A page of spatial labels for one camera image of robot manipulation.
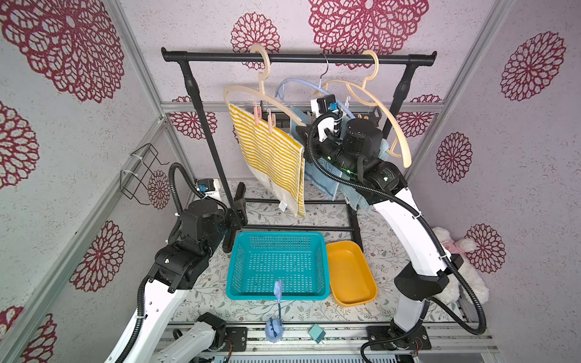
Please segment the yellow striped towel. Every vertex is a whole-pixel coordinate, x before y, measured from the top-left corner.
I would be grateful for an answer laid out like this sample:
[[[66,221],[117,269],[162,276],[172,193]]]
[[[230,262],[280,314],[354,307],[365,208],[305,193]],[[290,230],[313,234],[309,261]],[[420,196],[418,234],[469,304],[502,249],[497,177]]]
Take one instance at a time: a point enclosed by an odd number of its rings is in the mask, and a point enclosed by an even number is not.
[[[306,215],[304,146],[289,134],[230,104],[228,110],[243,157],[252,174],[273,193],[279,206],[296,217]]]

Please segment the peach pink clothespin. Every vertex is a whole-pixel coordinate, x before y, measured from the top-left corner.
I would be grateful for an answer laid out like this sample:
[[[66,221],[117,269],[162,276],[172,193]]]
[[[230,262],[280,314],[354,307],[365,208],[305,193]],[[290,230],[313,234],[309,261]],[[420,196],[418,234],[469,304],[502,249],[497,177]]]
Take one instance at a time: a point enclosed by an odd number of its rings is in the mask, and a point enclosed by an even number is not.
[[[271,110],[267,111],[267,126],[269,133],[270,134],[274,133],[274,130],[276,128],[276,114],[273,113]]]

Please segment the cream plastic hanger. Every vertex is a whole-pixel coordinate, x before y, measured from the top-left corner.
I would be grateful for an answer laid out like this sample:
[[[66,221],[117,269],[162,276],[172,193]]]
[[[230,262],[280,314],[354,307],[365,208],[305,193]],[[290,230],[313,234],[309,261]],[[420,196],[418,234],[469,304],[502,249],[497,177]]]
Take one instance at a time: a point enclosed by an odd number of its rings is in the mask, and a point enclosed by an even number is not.
[[[296,115],[295,112],[293,112],[290,108],[288,108],[287,106],[285,106],[272,96],[266,94],[265,81],[268,80],[271,73],[271,62],[265,47],[260,45],[260,43],[254,43],[251,46],[251,55],[255,54],[259,54],[262,57],[264,63],[263,72],[258,74],[258,89],[253,89],[247,86],[236,86],[236,85],[227,86],[225,87],[223,92],[223,98],[226,105],[229,106],[231,104],[231,102],[228,100],[228,96],[230,93],[232,92],[248,93],[249,95],[253,95],[256,98],[258,98],[259,101],[265,101],[275,106],[281,112],[288,115],[289,118],[292,119],[298,126],[304,126],[304,123],[302,122],[301,118],[299,118],[299,116]]]

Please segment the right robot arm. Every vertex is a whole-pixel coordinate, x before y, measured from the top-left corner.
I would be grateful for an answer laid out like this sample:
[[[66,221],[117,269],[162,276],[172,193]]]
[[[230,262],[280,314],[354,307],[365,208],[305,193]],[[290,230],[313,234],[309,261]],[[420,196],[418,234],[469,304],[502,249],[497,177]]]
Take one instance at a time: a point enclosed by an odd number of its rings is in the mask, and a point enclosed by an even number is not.
[[[426,331],[423,321],[431,303],[439,306],[464,330],[480,336],[487,329],[484,309],[476,293],[461,275],[463,259],[449,252],[416,207],[407,181],[399,168],[380,157],[383,133],[376,121],[350,119],[341,132],[326,126],[329,113],[293,132],[304,145],[305,158],[325,177],[359,192],[395,232],[409,256],[409,263],[396,276],[399,291],[396,313],[390,327],[377,338],[370,337],[360,348],[382,350],[419,349]],[[437,298],[455,276],[473,302],[478,326],[472,328]]]

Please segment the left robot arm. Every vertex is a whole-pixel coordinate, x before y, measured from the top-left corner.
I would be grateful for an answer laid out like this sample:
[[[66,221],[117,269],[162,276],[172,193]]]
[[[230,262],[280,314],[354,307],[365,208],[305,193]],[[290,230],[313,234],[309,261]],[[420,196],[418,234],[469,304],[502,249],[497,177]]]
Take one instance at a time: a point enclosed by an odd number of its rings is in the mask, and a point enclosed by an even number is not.
[[[170,166],[168,179],[177,221],[139,284],[136,311],[108,362],[191,362],[204,351],[218,352],[230,344],[226,321],[206,312],[169,346],[155,350],[221,243],[242,226],[234,203],[224,204],[202,191],[181,163]]]

